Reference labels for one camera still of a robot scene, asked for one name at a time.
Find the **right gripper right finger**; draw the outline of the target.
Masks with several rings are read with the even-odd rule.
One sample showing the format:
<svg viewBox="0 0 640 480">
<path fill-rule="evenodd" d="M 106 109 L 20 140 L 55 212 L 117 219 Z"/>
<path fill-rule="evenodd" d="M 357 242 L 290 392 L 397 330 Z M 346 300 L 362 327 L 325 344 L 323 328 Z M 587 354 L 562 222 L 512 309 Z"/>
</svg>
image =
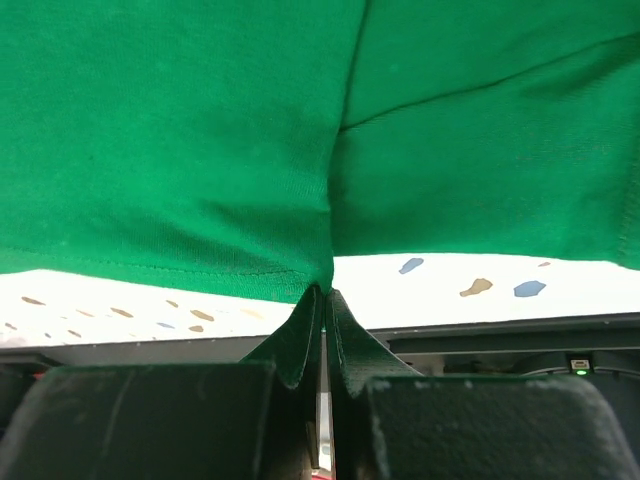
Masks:
<svg viewBox="0 0 640 480">
<path fill-rule="evenodd" d="M 610 404 L 576 376 L 415 371 L 343 296 L 325 307 L 335 475 L 340 479 L 635 479 Z"/>
</svg>

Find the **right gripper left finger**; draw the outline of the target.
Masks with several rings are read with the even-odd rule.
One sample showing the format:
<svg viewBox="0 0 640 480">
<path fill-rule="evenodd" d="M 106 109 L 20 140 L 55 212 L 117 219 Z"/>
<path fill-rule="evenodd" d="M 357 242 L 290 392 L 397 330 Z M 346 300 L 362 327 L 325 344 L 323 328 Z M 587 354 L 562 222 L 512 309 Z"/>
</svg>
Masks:
<svg viewBox="0 0 640 480">
<path fill-rule="evenodd" d="M 1 439 L 5 479 L 308 479 L 320 289 L 236 363 L 60 366 Z"/>
</svg>

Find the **green t shirt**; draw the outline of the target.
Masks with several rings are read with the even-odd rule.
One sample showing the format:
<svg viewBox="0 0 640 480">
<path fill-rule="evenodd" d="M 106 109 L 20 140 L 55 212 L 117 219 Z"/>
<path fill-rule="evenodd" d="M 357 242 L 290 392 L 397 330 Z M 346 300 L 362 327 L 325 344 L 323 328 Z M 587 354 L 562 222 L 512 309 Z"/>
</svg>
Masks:
<svg viewBox="0 0 640 480">
<path fill-rule="evenodd" d="M 639 265 L 635 1 L 5 1 L 1 270 L 295 302 L 337 256 Z"/>
</svg>

